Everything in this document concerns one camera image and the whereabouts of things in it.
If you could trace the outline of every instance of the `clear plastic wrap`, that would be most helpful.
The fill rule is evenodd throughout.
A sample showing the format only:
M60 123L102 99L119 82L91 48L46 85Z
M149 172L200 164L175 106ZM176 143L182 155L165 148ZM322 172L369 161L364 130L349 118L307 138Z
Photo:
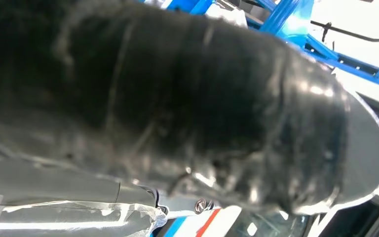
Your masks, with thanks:
M0 237L148 237L166 215L141 204L53 201L0 205Z

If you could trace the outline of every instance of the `fluorescent light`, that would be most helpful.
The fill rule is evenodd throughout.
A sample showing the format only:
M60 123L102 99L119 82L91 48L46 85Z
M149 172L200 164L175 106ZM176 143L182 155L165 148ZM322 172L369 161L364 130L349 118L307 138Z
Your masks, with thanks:
M254 236L257 230L258 228L255 226L253 222L248 226L248 234L250 236Z

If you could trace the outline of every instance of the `gray metal surface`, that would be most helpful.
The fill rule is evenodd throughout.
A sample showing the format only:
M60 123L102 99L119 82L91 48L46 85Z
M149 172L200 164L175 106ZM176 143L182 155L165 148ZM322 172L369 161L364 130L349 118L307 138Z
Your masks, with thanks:
M140 203L153 197L138 186L56 168L35 168L19 161L0 161L2 204L24 205L55 200Z

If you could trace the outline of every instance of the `black electrical tape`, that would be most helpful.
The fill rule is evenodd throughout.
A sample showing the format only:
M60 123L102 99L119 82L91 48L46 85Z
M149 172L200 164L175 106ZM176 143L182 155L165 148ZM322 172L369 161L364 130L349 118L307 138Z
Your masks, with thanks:
M8 158L292 212L341 189L346 107L270 35L133 1L0 1Z

